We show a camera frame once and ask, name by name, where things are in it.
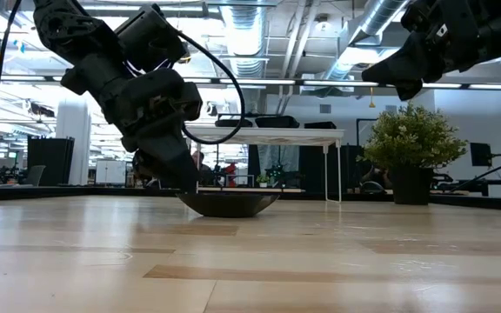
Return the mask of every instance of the monitor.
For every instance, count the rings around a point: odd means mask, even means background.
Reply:
[[[488,143],[471,143],[472,166],[492,166],[491,146]]]

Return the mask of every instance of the white table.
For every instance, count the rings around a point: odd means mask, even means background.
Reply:
[[[232,129],[222,127],[191,127],[187,130],[203,140],[218,140],[228,135]],[[341,202],[341,144],[344,139],[344,130],[308,130],[308,129],[271,129],[271,128],[242,128],[226,144],[264,144],[264,145],[296,145],[321,146],[324,148],[324,193],[326,201]],[[339,187],[338,201],[328,198],[328,148],[335,144],[337,148],[337,177]]]

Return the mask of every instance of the ceiling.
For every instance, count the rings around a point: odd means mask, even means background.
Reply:
[[[130,15],[135,13],[142,1],[81,1],[84,8],[95,17],[104,20],[112,29],[125,21]],[[238,3],[258,3],[255,1],[236,1]],[[229,37],[229,27],[222,18],[222,7],[224,4],[233,3],[231,0],[209,1],[206,2],[209,11],[209,18],[186,18],[181,17],[183,10],[194,10],[195,7],[202,4],[200,2],[182,3],[182,2],[163,2],[154,1],[154,3],[165,5],[164,8],[169,12],[168,21],[176,28],[189,35],[212,54],[222,60],[226,65],[231,66],[233,60],[259,60],[264,63],[263,77],[280,78],[283,74],[285,53],[288,50],[290,42],[291,29],[300,27],[301,32],[297,37],[302,37],[308,12],[311,11],[312,1],[308,1],[304,10],[304,20],[300,25],[296,25],[295,13],[297,11],[297,0],[264,0],[263,5],[265,13],[264,38],[262,52],[255,56],[241,57],[231,53],[233,47],[246,44],[247,38],[241,38],[240,42],[233,42],[233,37]],[[295,76],[302,75],[320,75],[326,72],[337,61],[342,49],[338,48],[338,38],[344,27],[345,21],[351,21],[353,18],[360,18],[365,7],[365,0],[344,0],[344,1],[320,1],[317,7],[316,17],[325,15],[324,28],[319,27],[320,22],[311,23],[311,31],[304,46],[303,57],[300,57],[295,70]],[[3,37],[3,31],[7,23],[8,8],[10,1],[0,0],[0,38]],[[33,2],[32,0],[23,0],[20,13],[17,15],[16,22],[11,28],[8,52],[5,58],[3,68],[4,74],[25,75],[25,76],[49,76],[60,77],[70,64],[58,57],[53,52],[47,50],[37,36],[33,23]],[[384,31],[381,44],[376,48],[388,52],[397,50],[405,38],[407,32],[400,26],[399,16]],[[369,53],[372,47],[368,49],[358,49],[353,55],[353,64],[356,63],[375,63],[380,60],[381,53]],[[296,62],[295,52],[291,56],[291,61]],[[175,70],[179,71],[184,77],[225,77],[221,70],[202,53],[192,53],[188,64],[176,64]],[[362,68],[354,66],[349,73],[350,77],[360,78]],[[466,73],[451,73],[443,78],[444,82],[494,82],[501,83],[501,60],[496,62],[482,64]],[[266,93],[278,93],[278,88],[269,87]],[[235,93],[232,89],[200,89],[204,103],[213,103],[220,112],[229,112],[237,109]],[[350,95],[367,95],[368,90],[356,89]],[[40,134],[49,136],[55,130],[55,118],[40,117],[33,113],[32,104],[43,106],[46,109],[57,113],[59,100],[67,97],[70,92],[57,83],[11,83],[4,82],[0,89],[0,121],[8,120],[9,123],[0,123],[0,135],[13,137],[24,137],[26,134]],[[377,91],[378,95],[395,95],[393,90]],[[120,157],[123,148],[118,142],[120,134],[113,126],[107,125],[102,116],[97,103],[90,101],[90,110],[92,114],[92,150],[94,157],[102,155],[103,151],[115,151]],[[16,120],[39,120],[43,119],[46,123],[12,123]],[[201,114],[201,119],[197,121],[200,124],[213,123],[215,117],[207,114]]]

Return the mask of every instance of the person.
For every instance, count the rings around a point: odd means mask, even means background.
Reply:
[[[371,170],[361,177],[361,183],[375,182],[385,190],[391,190],[390,172],[387,169],[379,168],[376,165],[371,166]]]
[[[210,166],[204,164],[203,160],[204,160],[204,153],[199,152],[199,151],[195,151],[195,153],[192,154],[192,161],[194,161],[198,170],[211,171]]]

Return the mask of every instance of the robotic arm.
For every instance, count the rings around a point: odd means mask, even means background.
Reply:
[[[394,85],[402,100],[446,72],[501,57],[501,0],[417,0],[401,24],[411,33],[403,48],[363,80]]]
[[[195,192],[199,174],[181,131],[199,117],[202,100],[171,68],[187,51],[159,7],[141,8],[114,31],[77,0],[34,4],[43,45],[74,66],[62,86],[96,99],[125,149],[135,152],[135,168]]]

